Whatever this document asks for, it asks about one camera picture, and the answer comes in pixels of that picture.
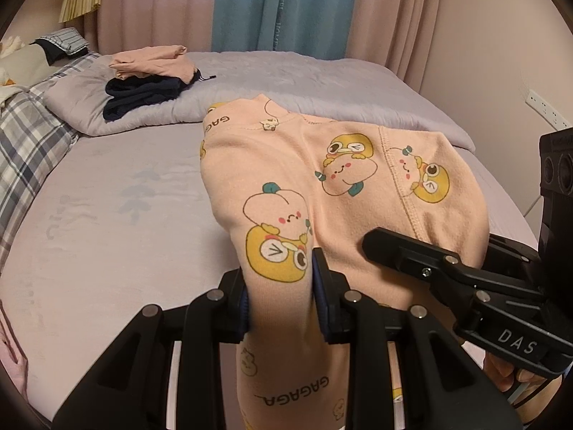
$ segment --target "navy garment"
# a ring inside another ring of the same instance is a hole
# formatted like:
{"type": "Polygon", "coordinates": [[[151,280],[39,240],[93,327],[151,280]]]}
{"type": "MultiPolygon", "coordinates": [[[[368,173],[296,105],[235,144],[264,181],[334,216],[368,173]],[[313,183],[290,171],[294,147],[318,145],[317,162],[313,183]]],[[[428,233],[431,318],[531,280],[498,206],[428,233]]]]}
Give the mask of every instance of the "navy garment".
{"type": "Polygon", "coordinates": [[[182,91],[195,82],[201,73],[199,70],[189,84],[178,77],[153,76],[139,78],[132,76],[125,81],[112,79],[105,86],[105,92],[111,95],[104,107],[104,120],[116,121],[125,113],[144,105],[155,105],[179,97],[182,91]]]}

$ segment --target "screw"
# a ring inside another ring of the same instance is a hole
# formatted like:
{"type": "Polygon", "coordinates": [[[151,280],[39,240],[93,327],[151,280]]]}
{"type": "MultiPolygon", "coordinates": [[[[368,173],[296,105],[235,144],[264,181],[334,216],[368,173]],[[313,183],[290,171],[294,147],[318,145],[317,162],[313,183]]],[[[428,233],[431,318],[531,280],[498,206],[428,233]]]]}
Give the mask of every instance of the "screw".
{"type": "Polygon", "coordinates": [[[225,297],[225,293],[221,290],[211,290],[207,293],[208,300],[221,300],[225,297]]]}
{"type": "Polygon", "coordinates": [[[141,313],[144,317],[154,317],[159,313],[159,307],[155,304],[147,304],[142,310],[141,313]]]}
{"type": "Polygon", "coordinates": [[[362,299],[362,294],[360,294],[358,291],[346,291],[345,292],[345,299],[348,302],[358,302],[360,299],[362,299]]]}
{"type": "Polygon", "coordinates": [[[412,306],[410,313],[416,318],[424,318],[428,314],[428,310],[424,306],[412,306]]]}
{"type": "Polygon", "coordinates": [[[445,260],[446,262],[448,262],[449,264],[455,265],[455,264],[459,264],[459,260],[457,258],[455,258],[453,255],[446,255],[443,260],[445,260]]]}
{"type": "Polygon", "coordinates": [[[488,293],[482,290],[476,292],[476,297],[482,302],[489,302],[492,300],[492,297],[488,293]]]}

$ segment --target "wall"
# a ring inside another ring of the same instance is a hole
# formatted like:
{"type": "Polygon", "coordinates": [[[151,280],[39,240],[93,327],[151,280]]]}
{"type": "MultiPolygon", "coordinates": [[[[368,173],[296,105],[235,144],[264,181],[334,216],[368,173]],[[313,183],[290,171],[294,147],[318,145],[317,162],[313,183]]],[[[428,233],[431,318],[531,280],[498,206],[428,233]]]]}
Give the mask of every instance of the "wall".
{"type": "MultiPolygon", "coordinates": [[[[440,0],[420,93],[472,136],[523,215],[539,197],[535,90],[573,123],[573,35],[551,0],[440,0]]],[[[527,215],[539,234],[541,204],[527,215]]]]}
{"type": "Polygon", "coordinates": [[[26,0],[4,38],[19,35],[25,43],[62,27],[58,23],[63,0],[26,0]]]}

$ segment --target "pink cloth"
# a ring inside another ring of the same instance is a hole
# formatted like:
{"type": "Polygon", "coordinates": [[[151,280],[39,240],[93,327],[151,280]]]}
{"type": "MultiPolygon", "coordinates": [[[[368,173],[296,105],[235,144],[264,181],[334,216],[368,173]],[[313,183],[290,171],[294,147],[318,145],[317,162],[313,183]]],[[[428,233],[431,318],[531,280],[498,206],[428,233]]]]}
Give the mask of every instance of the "pink cloth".
{"type": "Polygon", "coordinates": [[[110,67],[117,70],[116,77],[127,79],[131,76],[178,77],[185,84],[193,79],[197,68],[185,55],[187,48],[182,45],[165,47],[145,47],[139,50],[122,51],[114,55],[110,67]]]}
{"type": "MultiPolygon", "coordinates": [[[[245,421],[254,430],[339,430],[348,348],[320,334],[311,249],[322,247],[329,267],[378,303],[422,304],[451,327],[428,284],[370,263],[360,241],[382,226],[479,267],[489,236],[483,195],[442,133],[291,113],[263,95],[213,107],[201,175],[249,292],[250,330],[237,349],[245,421]]],[[[400,399],[399,380],[392,393],[400,399]]]]}
{"type": "Polygon", "coordinates": [[[28,361],[20,350],[0,301],[0,362],[8,372],[14,386],[28,400],[26,393],[28,361]]]}

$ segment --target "pink curtain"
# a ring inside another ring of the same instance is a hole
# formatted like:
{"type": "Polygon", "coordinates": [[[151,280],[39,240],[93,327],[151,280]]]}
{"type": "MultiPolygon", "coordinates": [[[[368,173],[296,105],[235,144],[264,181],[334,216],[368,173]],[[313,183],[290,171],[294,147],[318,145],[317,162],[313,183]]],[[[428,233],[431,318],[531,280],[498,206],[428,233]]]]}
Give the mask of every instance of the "pink curtain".
{"type": "Polygon", "coordinates": [[[355,0],[346,56],[391,69],[420,90],[439,0],[355,0]]]}
{"type": "Polygon", "coordinates": [[[211,50],[215,0],[102,0],[97,35],[103,54],[155,45],[211,50]]]}

